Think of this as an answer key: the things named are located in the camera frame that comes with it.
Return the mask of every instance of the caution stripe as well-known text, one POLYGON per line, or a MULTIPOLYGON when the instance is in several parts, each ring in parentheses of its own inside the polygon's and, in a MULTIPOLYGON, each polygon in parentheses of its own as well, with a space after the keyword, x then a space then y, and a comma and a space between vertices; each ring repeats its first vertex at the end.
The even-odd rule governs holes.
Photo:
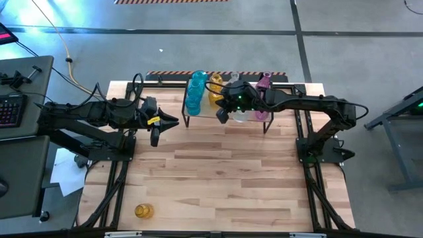
POLYGON ((153 3, 215 3, 229 0, 114 0, 114 4, 153 4, 153 3))
MULTIPOLYGON (((194 71, 148 71, 147 75, 191 75, 194 71)), ((218 73, 220 75, 230 75, 232 71, 207 71, 208 75, 218 73)), ((240 75, 260 75, 259 71, 241 71, 240 75)), ((271 72, 272 75, 285 75, 285 72, 271 72)))

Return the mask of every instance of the gray floor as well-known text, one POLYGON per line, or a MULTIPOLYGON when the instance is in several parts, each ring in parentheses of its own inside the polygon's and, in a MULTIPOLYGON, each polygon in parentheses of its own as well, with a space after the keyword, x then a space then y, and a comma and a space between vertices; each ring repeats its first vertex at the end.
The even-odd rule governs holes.
MULTIPOLYGON (((48 26, 30 1, 10 1, 0 21, 48 26), (28 19, 27 13, 35 17, 28 19)), ((58 26, 140 29, 293 30, 288 0, 230 0, 228 3, 113 5, 92 1, 40 1, 58 26)), ((408 0, 423 11, 423 1, 408 0)), ((303 30, 423 31, 423 16, 411 13, 403 0, 297 0, 303 30)), ((55 34, 17 34, 40 55, 53 55, 66 72, 65 52, 55 34)), ((285 71, 290 82, 304 82, 294 36, 189 36, 64 34, 75 60, 75 77, 86 87, 98 81, 129 80, 152 70, 285 71)), ((369 116, 342 132, 356 157, 345 166, 357 228, 363 231, 423 237, 423 190, 389 193, 403 181, 383 128, 367 132, 365 122, 381 114, 423 84, 422 38, 305 37, 314 83, 327 95, 369 106, 369 116)), ((0 58, 29 56, 16 45, 0 47, 0 58)), ((85 95, 52 74, 48 96, 58 102, 80 102, 85 95)), ((0 221, 0 233, 70 227, 78 193, 61 198, 51 189, 45 207, 49 222, 18 218, 0 221)))

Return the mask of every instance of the wooden tabletop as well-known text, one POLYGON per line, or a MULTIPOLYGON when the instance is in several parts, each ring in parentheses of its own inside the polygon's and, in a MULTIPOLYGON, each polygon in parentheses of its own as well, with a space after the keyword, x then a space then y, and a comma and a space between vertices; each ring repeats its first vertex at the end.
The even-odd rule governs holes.
MULTIPOLYGON (((126 84, 111 81, 108 98, 123 98, 126 84)), ((324 94, 320 83, 306 84, 306 89, 308 95, 324 94)), ((190 127, 185 128, 181 114, 184 89, 146 88, 146 95, 155 97, 164 112, 178 117, 180 125, 161 134, 158 147, 149 145, 149 132, 136 134, 119 229, 313 230, 303 168, 295 150, 292 110, 275 113, 266 135, 260 122, 230 120, 221 125, 217 118, 191 118, 190 127), (154 206, 151 219, 135 216, 134 209, 141 203, 154 206)), ((328 121, 320 112, 312 112, 311 117, 314 130, 328 121)), ((79 206, 80 223, 103 199, 109 169, 110 162, 99 162, 88 174, 79 206)), ((336 165, 322 164, 322 173, 328 200, 354 227, 342 171, 336 165)), ((320 202, 317 209, 324 225, 320 202)))

